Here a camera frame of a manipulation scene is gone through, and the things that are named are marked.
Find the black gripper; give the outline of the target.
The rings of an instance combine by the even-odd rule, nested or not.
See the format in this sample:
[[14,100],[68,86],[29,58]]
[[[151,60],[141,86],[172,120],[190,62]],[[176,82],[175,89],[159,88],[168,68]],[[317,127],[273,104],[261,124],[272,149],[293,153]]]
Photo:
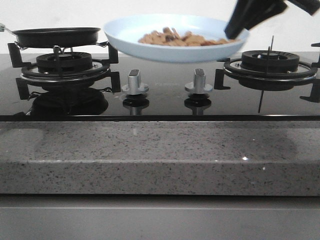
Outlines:
[[263,21],[281,14],[289,1],[309,15],[320,9],[319,0],[238,0],[224,32],[228,39],[236,39],[243,29],[250,30]]

